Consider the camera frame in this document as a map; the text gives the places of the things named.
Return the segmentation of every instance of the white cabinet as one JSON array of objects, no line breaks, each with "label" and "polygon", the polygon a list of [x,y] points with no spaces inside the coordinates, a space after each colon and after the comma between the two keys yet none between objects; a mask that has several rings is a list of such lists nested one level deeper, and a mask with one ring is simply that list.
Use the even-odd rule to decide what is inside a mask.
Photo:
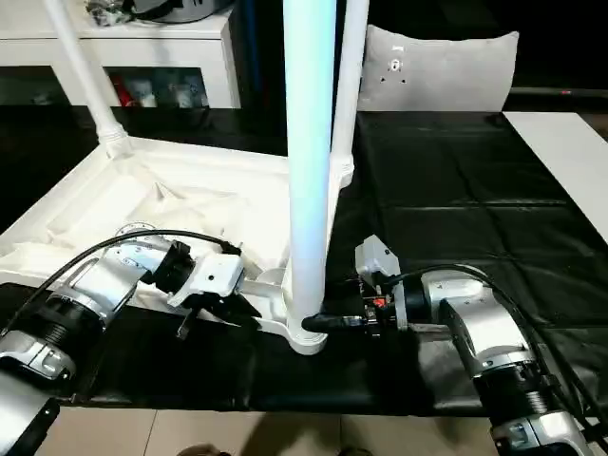
[{"label": "white cabinet", "polygon": [[[111,105],[120,102],[106,68],[154,67],[196,68],[211,107],[240,107],[239,92],[246,90],[238,84],[232,33],[238,24],[232,8],[192,24],[100,28],[86,14],[84,0],[65,1]],[[0,0],[0,92],[10,90],[2,87],[2,67],[51,67],[69,101],[86,103],[42,0]]]}]

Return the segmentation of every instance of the white pole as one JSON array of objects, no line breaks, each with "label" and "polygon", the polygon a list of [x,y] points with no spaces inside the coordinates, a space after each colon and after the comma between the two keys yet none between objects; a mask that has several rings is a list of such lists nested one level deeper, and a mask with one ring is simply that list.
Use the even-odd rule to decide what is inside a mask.
[{"label": "white pole", "polygon": [[335,0],[284,0],[292,319],[325,293]]},{"label": "white pole", "polygon": [[67,58],[83,85],[88,110],[97,125],[100,143],[110,143],[127,138],[123,126],[116,121],[110,106],[105,102],[104,96],[95,82],[63,0],[45,0],[45,7],[55,27],[57,37],[66,51]]},{"label": "white pole", "polygon": [[332,154],[352,162],[352,137],[359,100],[370,0],[348,0],[342,35],[338,93],[333,118]]}]

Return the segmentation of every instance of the black tablecloth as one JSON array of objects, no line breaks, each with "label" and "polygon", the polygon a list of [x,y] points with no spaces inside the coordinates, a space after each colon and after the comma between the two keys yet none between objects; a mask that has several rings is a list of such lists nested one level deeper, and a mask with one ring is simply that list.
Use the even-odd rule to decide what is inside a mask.
[{"label": "black tablecloth", "polygon": [[[284,155],[284,124],[258,113],[120,111],[134,135]],[[327,279],[352,276],[354,247],[377,234],[402,269],[439,262],[482,268],[535,315],[602,404],[608,400],[607,247],[501,115],[360,113],[356,171],[338,202]],[[0,108],[6,228],[95,145],[82,109]],[[20,178],[15,185],[14,177]],[[0,286],[0,322],[30,293]],[[331,310],[356,308],[331,298]],[[124,309],[67,403],[155,409],[483,414],[441,327],[378,344],[337,334],[315,356],[277,336]]]}]

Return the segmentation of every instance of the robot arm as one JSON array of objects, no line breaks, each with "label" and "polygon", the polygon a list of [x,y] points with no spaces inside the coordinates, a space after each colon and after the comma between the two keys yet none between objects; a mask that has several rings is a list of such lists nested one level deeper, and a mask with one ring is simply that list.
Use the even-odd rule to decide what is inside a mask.
[{"label": "robot arm", "polygon": [[[118,234],[151,228],[132,224]],[[184,338],[201,309],[226,321],[238,315],[233,322],[255,326],[259,313],[238,295],[242,277],[238,255],[210,248],[192,258],[186,244],[156,235],[110,246],[81,265],[44,306],[19,318],[0,339],[0,456],[33,454],[59,413],[57,402],[23,374],[34,381],[71,378],[140,281],[167,293],[173,307],[190,311],[177,334]]]},{"label": "robot arm", "polygon": [[502,455],[593,453],[574,418],[561,409],[551,382],[519,326],[477,278],[435,271],[420,286],[446,324],[492,424]]},{"label": "robot arm", "polygon": [[385,328],[404,331],[408,322],[447,325],[500,454],[593,454],[574,418],[561,409],[520,327],[489,286],[449,269],[408,276],[405,287],[401,280],[394,283],[399,262],[376,236],[357,247],[355,260],[363,314],[316,315],[304,320],[305,329],[356,327],[378,337]]}]

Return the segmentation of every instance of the white pillow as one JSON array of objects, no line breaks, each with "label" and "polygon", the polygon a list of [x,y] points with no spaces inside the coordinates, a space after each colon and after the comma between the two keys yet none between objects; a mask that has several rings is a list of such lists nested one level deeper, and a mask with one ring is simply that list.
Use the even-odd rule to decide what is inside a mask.
[{"label": "white pillow", "polygon": [[358,109],[501,111],[519,36],[417,40],[368,26]]}]

